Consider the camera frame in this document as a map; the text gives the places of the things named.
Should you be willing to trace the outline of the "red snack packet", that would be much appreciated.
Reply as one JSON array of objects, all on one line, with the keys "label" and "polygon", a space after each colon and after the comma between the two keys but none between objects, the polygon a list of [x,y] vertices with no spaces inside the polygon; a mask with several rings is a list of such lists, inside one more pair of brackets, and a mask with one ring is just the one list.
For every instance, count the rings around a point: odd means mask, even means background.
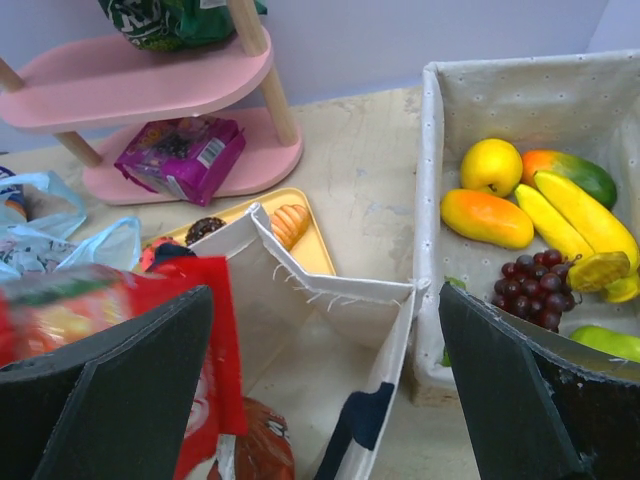
[{"label": "red snack packet", "polygon": [[212,325],[174,475],[213,456],[220,435],[248,430],[230,269],[222,257],[178,257],[135,274],[85,265],[28,275],[1,287],[1,369],[45,355],[144,315],[199,286]]}]

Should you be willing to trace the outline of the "purple snack packet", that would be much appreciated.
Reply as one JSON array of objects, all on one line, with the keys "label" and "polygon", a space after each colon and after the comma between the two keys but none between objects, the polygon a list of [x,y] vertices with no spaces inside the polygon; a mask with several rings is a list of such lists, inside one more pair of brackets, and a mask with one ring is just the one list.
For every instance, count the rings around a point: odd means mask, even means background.
[{"label": "purple snack packet", "polygon": [[245,147],[244,130],[235,120],[201,115],[153,121],[114,166],[150,192],[206,206]]}]

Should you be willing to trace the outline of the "light blue plastic bag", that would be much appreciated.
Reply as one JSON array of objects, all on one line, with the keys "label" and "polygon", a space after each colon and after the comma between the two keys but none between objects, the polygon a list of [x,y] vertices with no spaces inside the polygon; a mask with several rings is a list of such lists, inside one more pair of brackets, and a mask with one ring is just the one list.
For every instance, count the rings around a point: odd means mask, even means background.
[{"label": "light blue plastic bag", "polygon": [[79,243],[70,236],[87,220],[83,200],[54,172],[15,175],[1,169],[1,188],[11,184],[29,185],[40,192],[67,201],[74,210],[27,220],[26,223],[1,223],[1,280],[17,279],[25,274],[51,273],[76,265],[102,264],[131,270],[141,256],[141,222],[124,217]]}]

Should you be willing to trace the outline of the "beige canvas tote bag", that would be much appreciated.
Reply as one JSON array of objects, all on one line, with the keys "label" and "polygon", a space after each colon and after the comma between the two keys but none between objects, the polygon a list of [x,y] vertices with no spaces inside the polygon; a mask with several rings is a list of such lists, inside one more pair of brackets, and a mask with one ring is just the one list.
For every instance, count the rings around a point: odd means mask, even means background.
[{"label": "beige canvas tote bag", "polygon": [[281,414],[300,479],[366,479],[426,282],[311,274],[252,205],[193,247],[228,260],[243,392]]}]

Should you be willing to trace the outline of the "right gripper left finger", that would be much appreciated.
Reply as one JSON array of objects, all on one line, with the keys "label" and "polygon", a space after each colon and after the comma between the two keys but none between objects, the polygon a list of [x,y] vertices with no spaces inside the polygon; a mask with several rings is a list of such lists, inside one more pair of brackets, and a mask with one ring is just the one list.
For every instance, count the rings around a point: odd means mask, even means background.
[{"label": "right gripper left finger", "polygon": [[1,369],[4,479],[170,479],[212,325],[206,286]]}]

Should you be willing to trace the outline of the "red-brown chip bag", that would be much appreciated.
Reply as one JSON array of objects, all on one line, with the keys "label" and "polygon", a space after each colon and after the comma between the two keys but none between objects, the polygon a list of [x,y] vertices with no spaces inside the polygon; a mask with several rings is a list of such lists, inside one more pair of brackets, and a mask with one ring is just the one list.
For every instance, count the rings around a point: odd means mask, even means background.
[{"label": "red-brown chip bag", "polygon": [[285,418],[245,397],[245,435],[220,435],[208,479],[293,480],[295,462]]}]

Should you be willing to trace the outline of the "orange yellow mango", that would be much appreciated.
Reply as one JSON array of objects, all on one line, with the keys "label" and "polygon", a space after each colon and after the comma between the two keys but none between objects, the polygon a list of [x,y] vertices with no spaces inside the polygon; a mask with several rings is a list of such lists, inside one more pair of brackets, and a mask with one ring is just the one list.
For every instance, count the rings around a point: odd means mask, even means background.
[{"label": "orange yellow mango", "polygon": [[512,202],[488,193],[453,189],[440,203],[442,221],[470,240],[520,250],[534,239],[529,216]]}]

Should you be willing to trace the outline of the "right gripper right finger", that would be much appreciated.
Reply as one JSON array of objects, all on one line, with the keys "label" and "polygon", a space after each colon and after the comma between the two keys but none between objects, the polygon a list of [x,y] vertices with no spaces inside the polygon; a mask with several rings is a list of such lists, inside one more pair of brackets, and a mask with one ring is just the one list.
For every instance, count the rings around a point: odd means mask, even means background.
[{"label": "right gripper right finger", "polygon": [[638,478],[637,363],[450,283],[439,316],[481,478]]}]

